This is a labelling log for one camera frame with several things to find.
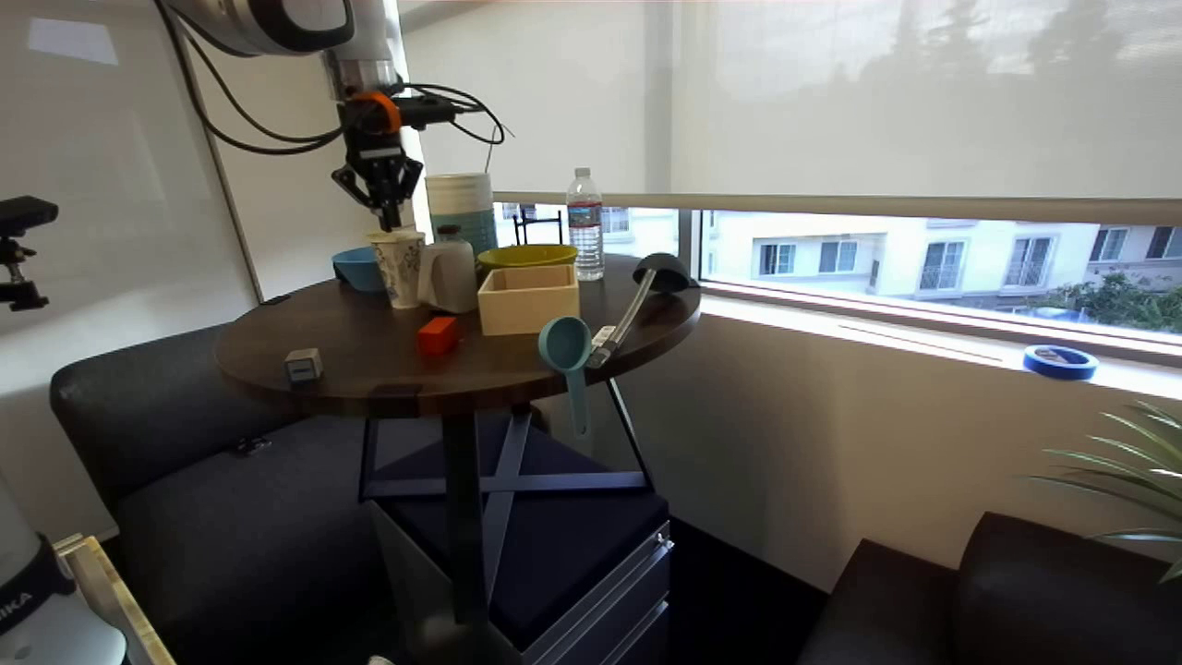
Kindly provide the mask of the black orange gripper body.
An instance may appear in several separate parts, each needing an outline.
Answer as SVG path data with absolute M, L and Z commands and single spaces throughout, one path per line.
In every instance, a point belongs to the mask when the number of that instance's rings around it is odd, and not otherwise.
M 394 96 L 391 88 L 358 88 L 338 103 L 338 130 L 347 161 L 374 200 L 391 200 L 400 171 L 422 165 L 403 149 L 403 130 L 423 130 L 433 107 L 422 96 Z

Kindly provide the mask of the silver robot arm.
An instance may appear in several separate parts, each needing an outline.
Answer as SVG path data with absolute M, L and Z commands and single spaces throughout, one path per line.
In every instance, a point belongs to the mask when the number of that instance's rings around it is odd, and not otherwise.
M 332 179 L 380 229 L 403 225 L 422 161 L 403 149 L 411 109 L 389 0 L 161 0 L 161 7 L 230 55 L 317 55 L 343 140 L 343 165 Z

